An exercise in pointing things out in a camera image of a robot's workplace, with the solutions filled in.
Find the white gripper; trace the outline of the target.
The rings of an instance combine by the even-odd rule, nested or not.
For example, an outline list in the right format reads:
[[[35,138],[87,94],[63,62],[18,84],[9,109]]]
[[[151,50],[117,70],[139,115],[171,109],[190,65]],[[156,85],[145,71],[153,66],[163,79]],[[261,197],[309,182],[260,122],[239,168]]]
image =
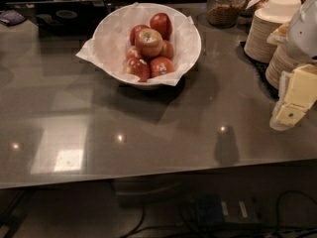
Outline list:
[[[286,43],[286,53],[304,63],[317,62],[317,0],[305,0],[292,17],[266,39],[278,46]],[[294,127],[317,101],[317,66],[306,64],[281,74],[269,126],[277,131]]]

